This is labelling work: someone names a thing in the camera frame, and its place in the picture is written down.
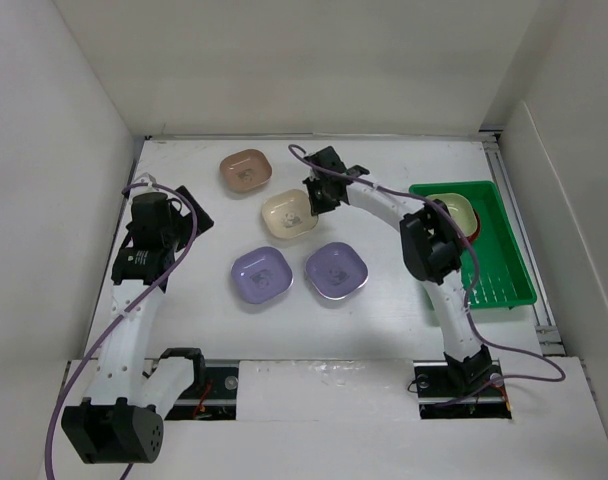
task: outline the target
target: brown plate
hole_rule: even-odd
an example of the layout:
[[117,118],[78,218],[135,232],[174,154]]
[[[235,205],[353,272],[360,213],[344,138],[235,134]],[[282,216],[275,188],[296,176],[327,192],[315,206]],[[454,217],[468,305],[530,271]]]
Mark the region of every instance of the brown plate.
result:
[[248,192],[268,182],[273,168],[259,150],[243,150],[226,157],[220,163],[220,173],[231,190]]

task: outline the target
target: purple plate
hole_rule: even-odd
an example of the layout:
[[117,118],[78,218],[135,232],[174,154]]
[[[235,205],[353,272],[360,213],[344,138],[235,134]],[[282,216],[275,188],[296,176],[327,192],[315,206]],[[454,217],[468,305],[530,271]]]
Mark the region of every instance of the purple plate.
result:
[[309,257],[306,275],[323,297],[340,300],[366,283],[368,268],[349,245],[333,242]]
[[235,260],[231,277],[240,297],[259,305],[284,293],[293,283],[293,272],[279,250],[261,247]]

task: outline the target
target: green tray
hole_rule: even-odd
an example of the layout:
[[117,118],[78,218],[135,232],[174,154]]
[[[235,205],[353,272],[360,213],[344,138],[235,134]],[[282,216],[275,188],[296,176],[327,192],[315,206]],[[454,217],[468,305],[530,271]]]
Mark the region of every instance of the green tray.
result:
[[[471,294],[471,308],[515,307],[535,303],[537,295],[508,223],[506,210],[493,182],[432,183],[412,185],[412,193],[459,193],[477,212],[481,229],[473,243],[480,261],[480,281]],[[462,282],[473,278],[473,261],[462,255]]]

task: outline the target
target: purple cable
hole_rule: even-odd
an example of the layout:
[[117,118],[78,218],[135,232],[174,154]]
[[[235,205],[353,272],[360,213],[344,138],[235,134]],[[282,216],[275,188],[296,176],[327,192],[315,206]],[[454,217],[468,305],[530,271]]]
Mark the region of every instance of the purple cable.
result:
[[480,278],[480,262],[479,262],[479,259],[477,258],[477,254],[475,253],[475,249],[473,248],[473,245],[471,245],[471,242],[468,241],[468,238],[466,238],[466,235],[464,235],[464,233],[462,232],[462,229],[459,227],[457,222],[455,222],[455,220],[448,214],[448,212],[443,210],[437,203],[435,203],[430,198],[423,197],[422,195],[417,195],[416,193],[410,193],[410,192],[409,193],[398,192],[396,190],[391,190],[390,188],[382,187],[381,185],[375,185],[373,182],[363,179],[363,178],[349,177],[348,175],[344,175],[343,173],[334,172],[333,170],[329,170],[327,168],[322,168],[317,165],[313,165],[311,162],[306,160],[306,158],[305,158],[306,150],[304,150],[299,145],[295,145],[295,144],[289,145],[288,149],[295,158],[297,158],[300,162],[304,163],[309,168],[311,168],[315,171],[322,172],[322,173],[324,173],[326,175],[330,175],[332,177],[341,178],[343,180],[350,180],[352,182],[361,183],[363,185],[367,185],[371,188],[375,188],[375,189],[379,190],[380,192],[384,192],[389,195],[419,200],[421,202],[424,202],[431,208],[433,208],[433,210],[435,210],[436,212],[438,212],[442,217],[444,217],[444,219],[449,223],[449,225],[451,225],[451,227],[453,227],[455,232],[457,232],[457,235],[460,238],[460,241],[464,245],[464,248],[466,248],[466,250],[470,253],[471,259],[473,260],[473,268],[474,268],[473,279],[471,280],[471,283],[469,284],[468,287],[466,287],[466,290],[464,291],[464,309],[466,310],[466,318],[471,327],[471,330],[473,331],[473,334],[478,338],[478,340],[480,342],[485,343],[486,345],[488,345],[490,347],[497,348],[498,350],[504,350],[506,352],[513,352],[513,353],[519,353],[522,355],[528,355],[529,357],[533,357],[533,358],[537,358],[538,360],[542,360],[542,361],[548,363],[549,365],[551,365],[553,368],[555,368],[555,370],[557,370],[560,374],[559,377],[555,377],[555,378],[539,377],[539,376],[535,376],[535,375],[523,375],[523,374],[517,374],[517,373],[501,375],[498,377],[494,377],[493,380],[489,380],[488,382],[484,383],[480,388],[475,390],[473,393],[470,393],[463,397],[454,398],[447,402],[435,404],[435,406],[449,407],[451,405],[456,405],[456,404],[462,402],[463,400],[466,400],[467,398],[474,397],[475,395],[482,392],[483,390],[490,387],[491,385],[499,385],[498,382],[500,382],[501,380],[507,380],[510,378],[521,379],[521,380],[535,380],[535,381],[539,381],[539,382],[563,382],[564,380],[566,380],[566,373],[564,372],[564,370],[562,370],[562,368],[559,365],[557,365],[552,360],[546,358],[544,355],[540,355],[539,353],[530,352],[530,351],[524,350],[522,348],[508,347],[506,345],[500,345],[498,343],[491,342],[491,341],[487,340],[486,338],[484,338],[482,336],[482,334],[479,332],[479,330],[475,326],[475,322],[473,321],[473,316],[471,315],[471,310],[469,307],[469,297],[471,295],[471,292],[473,291],[473,288],[475,288],[475,285],[477,284],[477,282],[479,281],[479,278]]
[[[179,198],[182,201],[182,203],[184,205],[186,205],[188,207],[189,211],[191,212],[191,217],[193,220],[193,227],[191,230],[191,236],[190,236],[188,242],[186,243],[186,247],[184,247],[184,250],[182,251],[180,256],[177,258],[177,260],[175,260],[175,262],[173,262],[173,264],[168,268],[168,270],[166,270],[157,280],[155,280],[149,287],[147,287],[146,290],[144,290],[137,298],[135,298],[135,300],[133,300],[124,309],[124,312],[126,312],[126,313],[131,312],[135,307],[137,307],[137,305],[142,300],[144,300],[153,290],[155,290],[157,287],[159,287],[171,275],[171,273],[173,273],[173,271],[177,268],[177,266],[180,263],[182,263],[184,258],[186,258],[186,255],[188,255],[188,252],[191,250],[191,246],[193,245],[193,242],[195,241],[195,238],[197,237],[197,212],[195,211],[195,208],[193,208],[193,205],[191,205],[191,203],[183,195],[180,195],[175,190],[173,190],[169,187],[165,187],[164,185],[159,185],[157,183],[153,183],[151,185],[154,188],[157,188],[158,190],[162,190],[164,192],[170,193],[171,195],[174,195],[175,197]],[[134,183],[131,185],[127,185],[124,188],[124,190],[122,190],[122,193],[125,194],[134,188],[146,187],[146,186],[148,186],[147,183]],[[97,340],[91,346],[91,348],[88,350],[88,352],[86,352],[86,354],[82,358],[82,361],[77,366],[75,371],[71,374],[68,382],[66,382],[66,384],[62,388],[62,391],[60,392],[59,396],[57,397],[57,401],[55,402],[55,408],[53,409],[53,414],[51,415],[51,420],[48,424],[48,430],[46,432],[46,444],[44,446],[44,467],[46,470],[47,480],[55,480],[55,472],[53,471],[53,441],[55,439],[55,430],[57,428],[57,419],[59,418],[62,408],[64,407],[64,402],[66,401],[66,397],[70,393],[70,391],[73,388],[73,385],[75,384],[77,379],[80,377],[80,374],[82,373],[82,370],[84,370],[84,367],[86,367],[88,362],[91,360],[91,357],[93,356],[93,354],[100,348],[102,343],[104,343],[104,341],[113,332],[113,330],[115,330],[115,328],[120,324],[120,322],[122,320],[124,320],[124,315],[118,315],[117,317],[115,317],[115,320],[113,320],[111,322],[111,324],[106,328],[106,330],[104,330],[104,332],[102,332],[102,334],[97,338]],[[124,470],[124,473],[122,473],[120,480],[124,480],[132,468],[133,468],[133,464],[130,463],[126,467],[126,470]]]

